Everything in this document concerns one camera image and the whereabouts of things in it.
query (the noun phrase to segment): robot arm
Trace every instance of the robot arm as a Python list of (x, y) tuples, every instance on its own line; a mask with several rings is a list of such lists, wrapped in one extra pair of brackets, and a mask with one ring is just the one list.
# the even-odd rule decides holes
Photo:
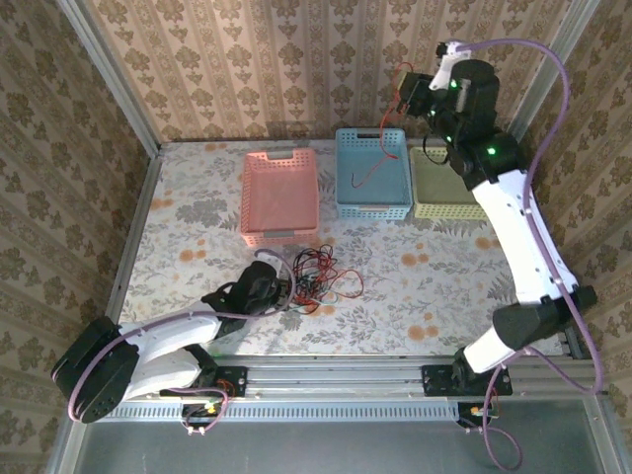
[[(495, 127), (500, 81), (494, 67), (442, 43), (436, 76), (407, 73), (399, 84), (398, 112), (422, 117), (446, 142), (448, 162), (487, 213), (505, 251), (517, 303), (494, 312), (492, 327), (457, 352), (454, 378), (463, 386), (527, 345), (555, 335), (571, 320), (525, 217), (522, 193), (528, 161), (517, 141)], [(596, 303), (591, 286), (578, 286), (564, 265), (529, 190), (531, 215), (553, 257), (561, 282), (581, 310)]]
[[(117, 326), (105, 316), (92, 322), (52, 370), (73, 416), (92, 423), (130, 398), (170, 388), (214, 386), (217, 365), (200, 344), (241, 329), (249, 315), (283, 307), (290, 283), (279, 278), (280, 269), (280, 260), (262, 252), (238, 281), (191, 306), (142, 323)], [(100, 356), (108, 345), (111, 348)]]

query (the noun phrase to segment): patterned wallpaper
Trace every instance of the patterned wallpaper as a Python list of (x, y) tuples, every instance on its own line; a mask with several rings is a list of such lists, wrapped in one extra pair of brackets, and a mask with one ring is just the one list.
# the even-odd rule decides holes
[[(600, 2), (567, 67), (571, 106), (536, 193), (566, 262), (596, 288), (587, 319), (632, 448), (632, 3)], [(535, 142), (557, 116), (560, 89), (531, 127)]]
[[(329, 138), (377, 126), (395, 66), (435, 71), (438, 41), (550, 42), (570, 0), (88, 0), (161, 141)], [(539, 64), (531, 50), (484, 55), (514, 114)], [(406, 123), (423, 132), (421, 120)]]
[(103, 313), (147, 157), (54, 1), (0, 2), (0, 472), (42, 472), (49, 378)]

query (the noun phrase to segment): green basket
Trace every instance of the green basket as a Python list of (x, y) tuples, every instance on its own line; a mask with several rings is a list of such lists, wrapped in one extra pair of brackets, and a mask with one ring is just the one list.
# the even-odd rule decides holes
[[(428, 146), (426, 151), (439, 163), (447, 153), (441, 146)], [(409, 156), (416, 218), (487, 220), (483, 208), (449, 165), (431, 163), (421, 146), (411, 148)]]

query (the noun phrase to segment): floral wallpaper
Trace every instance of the floral wallpaper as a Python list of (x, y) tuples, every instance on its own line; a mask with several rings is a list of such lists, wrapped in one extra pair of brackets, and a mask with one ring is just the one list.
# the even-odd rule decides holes
[[(161, 141), (327, 138), (377, 126), (397, 64), (435, 71), (441, 40), (550, 42), (571, 0), (88, 0), (95, 23)], [(540, 63), (485, 53), (502, 121)], [(404, 123), (409, 136), (425, 130)]]
[[(600, 2), (567, 68), (568, 118), (536, 194), (569, 267), (597, 291), (586, 317), (632, 447), (632, 3)], [(557, 116), (560, 92), (540, 109), (533, 142)]]
[[(121, 321), (142, 321), (235, 281), (253, 261), (239, 235), (244, 157), (312, 147), (319, 170), (320, 233), (281, 250), (291, 260), (327, 243), (340, 269), (356, 269), (364, 295), (303, 316), (248, 322), (211, 345), (214, 354), (452, 355), (513, 301), (507, 260), (487, 220), (339, 219), (334, 140), (170, 143), (136, 257)], [(346, 279), (338, 291), (359, 288)], [(560, 354), (557, 337), (539, 346)]]
[(43, 472), (57, 358), (106, 308), (147, 157), (54, 2), (0, 2), (0, 472)]

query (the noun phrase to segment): tangled wires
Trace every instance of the tangled wires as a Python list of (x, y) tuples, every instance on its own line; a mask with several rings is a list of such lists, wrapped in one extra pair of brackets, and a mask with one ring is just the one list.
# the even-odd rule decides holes
[[(320, 305), (333, 305), (340, 297), (355, 299), (364, 293), (364, 281), (356, 270), (338, 271), (335, 266), (338, 259), (334, 258), (334, 248), (331, 245), (321, 245), (319, 249), (304, 249), (294, 259), (293, 271), (296, 276), (296, 294), (294, 304), (302, 314), (312, 314)], [(360, 283), (360, 289), (354, 293), (339, 293), (333, 289), (336, 281), (348, 274), (354, 274)], [(328, 294), (334, 299), (326, 300)]]

